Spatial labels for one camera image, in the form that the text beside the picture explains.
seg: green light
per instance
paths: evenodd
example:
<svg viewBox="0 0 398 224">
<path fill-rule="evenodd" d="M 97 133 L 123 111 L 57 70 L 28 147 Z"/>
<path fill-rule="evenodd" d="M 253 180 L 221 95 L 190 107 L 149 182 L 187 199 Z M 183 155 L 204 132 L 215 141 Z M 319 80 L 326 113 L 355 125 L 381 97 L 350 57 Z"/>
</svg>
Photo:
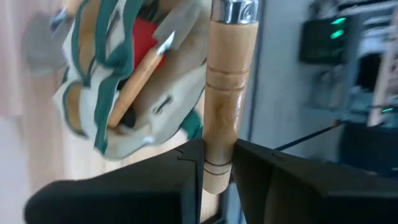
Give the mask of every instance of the green light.
<svg viewBox="0 0 398 224">
<path fill-rule="evenodd" d="M 338 18 L 335 21 L 331 22 L 331 24 L 340 24 L 342 22 L 344 22 L 346 20 L 346 18 Z"/>
<path fill-rule="evenodd" d="M 330 36 L 330 38 L 335 39 L 335 38 L 337 38 L 337 37 L 339 37 L 339 36 L 341 36 L 341 35 L 343 35 L 343 34 L 344 34 L 344 31 L 343 31 L 343 30 L 338 30 L 338 31 L 332 33 L 331 36 Z"/>
<path fill-rule="evenodd" d="M 392 111 L 392 108 L 385 109 L 385 110 L 383 110 L 382 112 L 385 113 L 385 112 L 388 112 L 388 111 Z"/>
</svg>

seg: green strap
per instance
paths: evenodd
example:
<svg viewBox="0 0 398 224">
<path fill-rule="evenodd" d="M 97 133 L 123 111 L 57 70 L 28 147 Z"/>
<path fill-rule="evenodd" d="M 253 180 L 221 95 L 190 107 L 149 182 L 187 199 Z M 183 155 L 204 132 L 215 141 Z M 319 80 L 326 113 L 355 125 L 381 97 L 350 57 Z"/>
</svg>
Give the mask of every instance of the green strap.
<svg viewBox="0 0 398 224">
<path fill-rule="evenodd" d="M 67 69 L 65 70 L 65 73 L 63 74 L 62 84 L 64 84 L 65 82 L 68 81 L 68 72 L 69 72 L 69 67 L 67 67 Z"/>
<path fill-rule="evenodd" d="M 111 112 L 113 96 L 116 87 L 122 78 L 127 78 L 133 71 L 133 51 L 131 43 L 131 31 L 134 20 L 142 5 L 142 0 L 127 0 L 124 7 L 124 12 L 121 13 L 123 17 L 124 35 L 125 39 L 111 52 L 109 57 L 106 57 L 106 33 L 108 31 L 108 23 L 116 5 L 116 0 L 103 1 L 99 9 L 99 15 L 96 26 L 95 56 L 99 63 L 113 69 L 113 74 L 104 79 L 99 85 L 98 100 L 94 112 L 95 122 L 98 126 L 94 145 L 103 154 L 108 147 L 108 140 L 106 139 L 106 121 Z"/>
<path fill-rule="evenodd" d="M 203 125 L 199 114 L 193 109 L 182 121 L 180 128 L 188 134 L 188 139 L 201 139 L 203 134 Z"/>
</svg>

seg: green trim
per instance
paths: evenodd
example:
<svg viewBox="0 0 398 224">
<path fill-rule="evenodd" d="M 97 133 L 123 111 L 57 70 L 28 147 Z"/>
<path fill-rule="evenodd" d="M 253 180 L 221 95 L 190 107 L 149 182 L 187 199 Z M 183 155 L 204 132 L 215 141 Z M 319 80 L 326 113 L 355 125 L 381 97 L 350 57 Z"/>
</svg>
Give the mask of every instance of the green trim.
<svg viewBox="0 0 398 224">
<path fill-rule="evenodd" d="M 109 22 L 109 29 L 106 31 L 106 37 L 105 37 L 106 40 L 109 40 L 109 35 L 111 35 L 111 33 L 113 31 L 115 23 L 119 22 L 120 20 L 121 20 L 120 19 L 120 12 L 119 12 L 119 10 L 115 10 L 114 11 L 114 16 L 113 16 L 111 22 Z"/>
<path fill-rule="evenodd" d="M 66 89 L 65 92 L 63 93 L 63 96 L 62 96 L 62 105 L 63 105 L 63 108 L 62 108 L 62 109 L 63 109 L 64 119 L 65 119 L 65 121 L 67 122 L 67 125 L 68 125 L 69 129 L 72 130 L 72 132 L 74 132 L 75 134 L 77 134 L 77 135 L 79 135 L 79 136 L 82 136 L 82 137 L 84 137 L 84 138 L 87 138 L 87 135 L 86 135 L 82 130 L 77 130 L 77 129 L 75 129 L 75 128 L 70 124 L 69 115 L 68 115 L 68 110 L 66 109 L 66 108 L 67 108 L 67 96 L 68 96 L 68 94 L 69 94 L 69 92 L 70 92 L 70 88 L 71 88 L 73 85 L 76 85 L 76 84 L 82 84 L 82 83 L 79 82 L 79 81 L 71 82 L 71 84 L 68 85 L 67 89 Z"/>
<path fill-rule="evenodd" d="M 62 84 L 64 84 L 65 82 L 68 81 L 68 72 L 69 72 L 69 67 L 67 67 L 67 69 L 65 69 L 65 73 L 63 74 L 63 77 L 62 77 Z"/>
<path fill-rule="evenodd" d="M 182 121 L 180 128 L 187 132 L 188 139 L 201 139 L 203 134 L 203 125 L 199 114 L 192 109 Z"/>
<path fill-rule="evenodd" d="M 81 14 L 83 12 L 83 8 L 88 4 L 89 0 L 84 0 L 80 7 L 78 8 L 75 16 L 75 27 L 73 28 L 73 33 L 72 33 L 72 61 L 75 64 L 75 67 L 77 69 L 77 72 L 81 76 L 81 79 L 83 80 L 83 84 L 86 85 L 87 83 L 90 83 L 90 79 L 87 79 L 86 73 L 83 71 L 83 69 L 80 66 L 80 61 L 79 61 L 79 36 L 80 36 L 80 23 L 81 23 Z"/>
<path fill-rule="evenodd" d="M 98 100 L 94 112 L 95 122 L 98 130 L 94 146 L 103 154 L 106 152 L 108 141 L 106 139 L 106 127 L 109 114 L 111 112 L 114 93 L 120 79 L 127 78 L 133 71 L 133 52 L 132 52 L 132 26 L 138 11 L 142 5 L 142 0 L 127 0 L 123 12 L 124 35 L 127 37 L 111 52 L 106 58 L 106 33 L 115 1 L 103 1 L 98 15 L 95 45 L 96 59 L 104 66 L 114 69 L 113 74 L 104 79 L 98 88 Z"/>
<path fill-rule="evenodd" d="M 95 136 L 94 146 L 105 154 L 108 147 L 108 140 L 106 139 L 106 127 L 108 125 L 108 117 L 111 113 L 114 92 L 119 83 L 119 77 L 112 74 L 110 77 L 104 79 L 99 84 L 98 99 L 94 111 L 94 120 L 97 124 L 97 134 Z"/>
</svg>

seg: wooden floor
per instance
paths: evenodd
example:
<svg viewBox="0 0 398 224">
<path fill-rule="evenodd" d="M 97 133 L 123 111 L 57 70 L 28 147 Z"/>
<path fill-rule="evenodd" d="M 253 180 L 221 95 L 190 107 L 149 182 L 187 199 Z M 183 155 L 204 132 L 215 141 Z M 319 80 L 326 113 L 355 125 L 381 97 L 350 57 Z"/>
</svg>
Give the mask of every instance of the wooden floor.
<svg viewBox="0 0 398 224">
<path fill-rule="evenodd" d="M 52 103 L 60 74 L 35 78 L 21 52 L 23 31 L 35 11 L 54 12 L 57 1 L 3 0 L 0 13 L 0 223 L 23 223 L 25 201 L 57 179 L 84 179 L 168 151 L 185 142 L 177 133 L 159 147 L 120 162 L 105 161 L 90 142 L 69 133 Z M 203 192 L 201 219 L 213 216 L 218 196 Z"/>
</svg>

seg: black cable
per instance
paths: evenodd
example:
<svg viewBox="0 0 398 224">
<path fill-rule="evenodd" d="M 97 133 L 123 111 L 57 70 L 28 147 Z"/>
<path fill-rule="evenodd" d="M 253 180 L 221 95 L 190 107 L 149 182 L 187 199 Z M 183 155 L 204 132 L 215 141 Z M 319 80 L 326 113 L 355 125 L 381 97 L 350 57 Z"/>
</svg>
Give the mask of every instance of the black cable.
<svg viewBox="0 0 398 224">
<path fill-rule="evenodd" d="M 283 146 L 279 146 L 279 147 L 275 148 L 274 150 L 276 150 L 276 151 L 282 151 L 282 150 L 285 150 L 285 149 L 287 149 L 287 148 L 293 147 L 293 146 L 295 146 L 295 145 L 297 145 L 297 144 L 300 144 L 301 142 L 304 142 L 304 141 L 309 140 L 309 139 L 311 139 L 311 138 L 317 137 L 317 136 L 320 135 L 320 134 L 323 134 L 323 133 L 328 132 L 328 131 L 330 131 L 330 130 L 332 130 L 332 129 L 335 129 L 335 128 L 337 128 L 338 126 L 340 126 L 341 124 L 342 124 L 341 121 L 336 121 L 336 122 L 335 122 L 332 126 L 330 126 L 330 127 L 327 127 L 327 128 L 325 128 L 325 129 L 322 129 L 322 130 L 317 131 L 317 132 L 315 132 L 315 133 L 309 134 L 309 135 L 307 135 L 307 136 L 304 136 L 304 137 L 302 137 L 302 138 L 300 138 L 300 139 L 298 139 L 298 140 L 292 141 L 292 142 L 290 142 L 290 143 L 284 144 Z"/>
</svg>

